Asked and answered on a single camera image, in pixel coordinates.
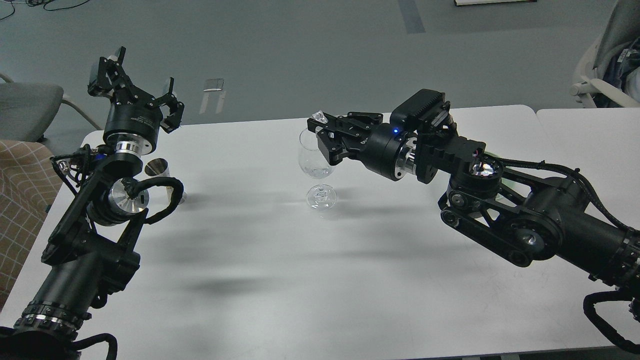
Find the white table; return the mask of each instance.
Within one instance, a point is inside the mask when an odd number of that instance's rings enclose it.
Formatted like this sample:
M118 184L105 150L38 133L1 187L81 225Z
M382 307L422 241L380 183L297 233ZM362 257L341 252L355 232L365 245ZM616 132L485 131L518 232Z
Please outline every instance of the white table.
M460 134L489 151L566 159L526 106L452 113ZM441 223L443 173L428 186L412 176L393 183L345 160L325 179L337 207L312 211L305 194L316 180L296 161L304 126L270 120L162 134L144 160L166 158L189 199L143 229L140 270L92 311L80 338L114 334L119 359L411 359L610 345L582 314L585 295L609 288L559 258L517 268ZM163 189L151 196L152 211L166 205ZM13 324L48 274L40 253L70 200L63 189L1 324ZM636 329L625 311L605 314Z

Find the chair armrest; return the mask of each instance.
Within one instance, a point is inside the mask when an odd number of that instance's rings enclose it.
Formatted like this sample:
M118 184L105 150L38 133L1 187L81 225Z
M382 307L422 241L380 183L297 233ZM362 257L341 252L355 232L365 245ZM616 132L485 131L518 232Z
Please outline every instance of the chair armrest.
M5 83L13 83L13 79L9 77L9 75L4 72L0 72L0 79L4 80Z

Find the beige checkered cushion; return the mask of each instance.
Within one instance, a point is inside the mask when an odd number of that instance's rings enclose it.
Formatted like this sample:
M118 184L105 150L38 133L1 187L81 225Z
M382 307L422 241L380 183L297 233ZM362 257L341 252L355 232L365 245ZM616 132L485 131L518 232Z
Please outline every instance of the beige checkered cushion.
M60 189L51 156L40 143L0 140L0 309Z

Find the wine glass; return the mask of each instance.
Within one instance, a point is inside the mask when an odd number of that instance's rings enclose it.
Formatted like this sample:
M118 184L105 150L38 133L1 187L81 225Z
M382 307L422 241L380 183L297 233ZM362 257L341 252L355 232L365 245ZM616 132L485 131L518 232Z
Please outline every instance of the wine glass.
M326 161L320 149L315 133L304 129L299 136L298 164L306 175L314 179L324 179L331 175L334 167ZM313 186L307 192L307 204L318 210L330 209L338 200L335 190L327 184Z

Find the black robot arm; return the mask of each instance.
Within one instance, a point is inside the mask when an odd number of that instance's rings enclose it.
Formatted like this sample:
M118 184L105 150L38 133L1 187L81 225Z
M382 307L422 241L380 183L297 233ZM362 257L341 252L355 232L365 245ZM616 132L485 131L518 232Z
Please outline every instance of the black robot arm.
M616 286L586 297L585 314L612 343L640 354L640 346L622 338L594 308L597 302L631 301L640 321L640 233L605 209L579 169L487 154L485 143L458 135L449 108L443 93L423 89L398 106L389 123L379 113L318 112L307 126L331 165L351 158L393 181L411 173L425 184L438 170L450 174L438 201L442 221L512 264L525 267L558 255L591 280ZM543 179L516 168L559 176ZM528 196L505 186L503 178L526 185ZM498 194L506 201L497 200ZM589 204L611 224L585 214Z
M124 290L140 267L134 247L143 225L168 216L182 197L183 185L173 177L134 179L142 170L140 156L156 148L161 126L168 133L179 126L184 105L172 94L173 79L159 98L135 87L122 68L124 52L121 47L117 59L100 58L89 84L91 95L111 99L105 144L51 158L75 197L42 254L51 272L13 328L0 328L3 359L77 359L78 350L101 341L109 344L107 359L115 359L115 337L75 341L77 331L91 318L89 307L105 306L108 295ZM170 109L166 118L162 105ZM166 209L148 217L152 186L171 186L173 193ZM100 235L96 226L124 222L117 241Z

